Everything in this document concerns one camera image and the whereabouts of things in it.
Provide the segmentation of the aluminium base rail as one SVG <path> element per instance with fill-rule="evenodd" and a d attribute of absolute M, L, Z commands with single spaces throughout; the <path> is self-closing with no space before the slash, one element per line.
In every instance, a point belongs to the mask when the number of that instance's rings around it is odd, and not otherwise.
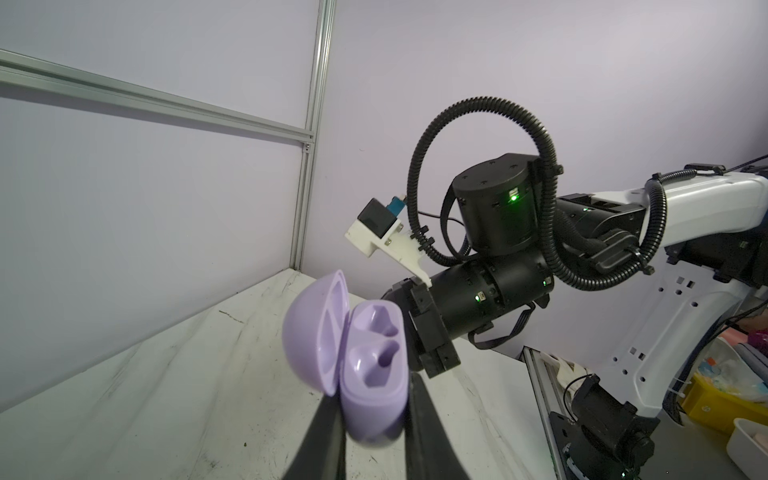
<path fill-rule="evenodd" d="M 562 399 L 563 389 L 557 380 L 556 367 L 546 360 L 540 351 L 529 347 L 523 348 L 521 359 L 530 377 L 555 477 L 561 480 L 576 479 L 564 456 L 571 427 Z"/>

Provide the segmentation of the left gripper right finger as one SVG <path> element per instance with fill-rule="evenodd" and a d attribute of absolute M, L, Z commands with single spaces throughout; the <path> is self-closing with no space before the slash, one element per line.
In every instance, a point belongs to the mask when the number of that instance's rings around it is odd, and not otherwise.
<path fill-rule="evenodd" d="M 422 377 L 410 374 L 405 410 L 405 471 L 409 480 L 468 480 Z"/>

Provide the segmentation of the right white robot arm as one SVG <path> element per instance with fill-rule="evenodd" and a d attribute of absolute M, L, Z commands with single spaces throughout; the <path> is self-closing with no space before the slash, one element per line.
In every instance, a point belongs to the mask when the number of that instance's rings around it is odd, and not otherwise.
<path fill-rule="evenodd" d="M 454 178 L 439 219 L 458 208 L 465 238 L 439 251 L 418 213 L 422 164 L 438 134 L 473 113 L 514 122 L 536 153 L 505 154 Z M 436 376 L 458 365 L 456 338 L 475 341 L 513 310 L 523 328 L 557 283 L 605 291 L 652 274 L 664 252 L 677 279 L 660 281 L 610 359 L 568 385 L 564 412 L 549 417 L 566 478 L 635 479 L 706 341 L 767 284 L 767 168 L 762 159 L 689 164 L 638 190 L 567 196 L 557 192 L 562 171 L 546 128 L 522 106 L 481 96 L 443 110 L 411 156 L 405 196 L 412 250 L 441 271 L 403 280 L 386 298 L 403 312 L 410 366 Z"/>

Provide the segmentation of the yellow storage bin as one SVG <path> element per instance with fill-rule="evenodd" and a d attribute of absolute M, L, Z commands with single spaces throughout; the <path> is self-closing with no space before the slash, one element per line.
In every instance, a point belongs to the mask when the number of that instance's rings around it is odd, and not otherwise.
<path fill-rule="evenodd" d="M 679 404 L 695 423 L 724 435 L 733 433 L 739 418 L 767 425 L 765 406 L 725 393 L 699 374 L 693 376 Z"/>

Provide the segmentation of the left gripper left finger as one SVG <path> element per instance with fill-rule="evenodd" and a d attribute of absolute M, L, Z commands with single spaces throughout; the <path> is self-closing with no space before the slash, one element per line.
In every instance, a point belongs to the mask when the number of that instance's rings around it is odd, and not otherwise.
<path fill-rule="evenodd" d="M 283 479 L 346 479 L 346 441 L 340 394 L 324 396 Z"/>

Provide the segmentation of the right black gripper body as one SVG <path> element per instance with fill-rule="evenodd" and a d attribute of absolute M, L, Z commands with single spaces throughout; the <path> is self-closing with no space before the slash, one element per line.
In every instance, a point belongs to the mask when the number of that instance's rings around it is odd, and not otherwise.
<path fill-rule="evenodd" d="M 408 365 L 412 371 L 434 378 L 460 365 L 437 303 L 421 280 L 400 281 L 382 299 L 395 303 L 402 312 Z"/>

